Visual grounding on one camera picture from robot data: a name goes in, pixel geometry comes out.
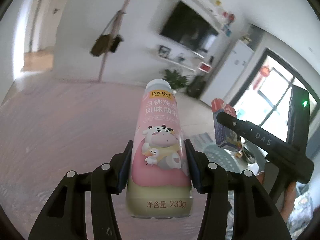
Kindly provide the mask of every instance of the wall-mounted shelf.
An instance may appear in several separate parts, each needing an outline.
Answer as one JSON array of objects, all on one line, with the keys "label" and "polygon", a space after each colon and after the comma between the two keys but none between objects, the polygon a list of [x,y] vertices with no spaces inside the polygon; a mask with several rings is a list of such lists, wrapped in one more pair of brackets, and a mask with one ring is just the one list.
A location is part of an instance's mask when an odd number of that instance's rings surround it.
[{"label": "wall-mounted shelf", "polygon": [[190,67],[190,66],[188,66],[188,65],[186,65],[186,64],[183,64],[183,63],[174,61],[173,59],[165,58],[165,57],[160,57],[160,56],[158,56],[158,58],[160,58],[160,59],[162,59],[162,60],[164,60],[164,61],[170,62],[170,63],[172,63],[172,64],[178,65],[178,66],[180,66],[180,67],[183,67],[183,68],[185,68],[185,69],[188,69],[188,70],[190,70],[190,71],[193,71],[194,73],[196,73],[196,71],[197,71],[196,69],[193,69],[192,67]]}]

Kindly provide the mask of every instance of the box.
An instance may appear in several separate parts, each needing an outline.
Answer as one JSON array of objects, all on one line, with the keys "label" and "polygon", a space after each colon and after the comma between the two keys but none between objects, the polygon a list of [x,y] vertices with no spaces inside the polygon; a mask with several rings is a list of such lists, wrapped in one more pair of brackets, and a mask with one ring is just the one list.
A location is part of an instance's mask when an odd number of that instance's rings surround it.
[{"label": "box", "polygon": [[211,102],[212,113],[213,113],[213,123],[214,123],[214,133],[216,137],[216,145],[220,148],[237,152],[241,150],[241,138],[233,130],[223,126],[217,122],[217,115],[220,112],[225,112],[237,117],[236,111],[229,104],[225,104],[221,98],[216,98]]}]

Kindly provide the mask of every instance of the ceiling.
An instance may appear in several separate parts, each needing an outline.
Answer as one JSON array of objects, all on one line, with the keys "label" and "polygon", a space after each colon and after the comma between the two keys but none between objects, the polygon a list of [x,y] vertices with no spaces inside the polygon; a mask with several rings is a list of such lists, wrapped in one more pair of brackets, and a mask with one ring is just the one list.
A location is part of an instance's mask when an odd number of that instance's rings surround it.
[{"label": "ceiling", "polygon": [[226,10],[273,34],[320,73],[320,21],[307,0],[221,0]]}]

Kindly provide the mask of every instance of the black television screen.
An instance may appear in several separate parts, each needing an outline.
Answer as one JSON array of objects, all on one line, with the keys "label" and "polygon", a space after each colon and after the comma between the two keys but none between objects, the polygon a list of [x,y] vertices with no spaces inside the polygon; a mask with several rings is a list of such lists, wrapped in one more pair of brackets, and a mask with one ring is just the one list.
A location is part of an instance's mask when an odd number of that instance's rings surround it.
[{"label": "black television screen", "polygon": [[161,35],[205,56],[218,32],[193,9],[180,1],[162,29]]}]

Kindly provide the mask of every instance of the potted plant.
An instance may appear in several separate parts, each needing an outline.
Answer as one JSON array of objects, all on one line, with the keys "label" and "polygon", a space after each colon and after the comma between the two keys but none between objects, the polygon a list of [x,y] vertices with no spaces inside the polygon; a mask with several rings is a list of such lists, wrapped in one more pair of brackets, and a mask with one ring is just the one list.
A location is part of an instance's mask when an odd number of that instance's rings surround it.
[{"label": "potted plant", "polygon": [[170,69],[164,70],[165,75],[163,80],[166,80],[175,94],[177,91],[179,91],[182,88],[185,88],[188,83],[187,76],[182,76],[179,71],[176,69],[171,71]]}]

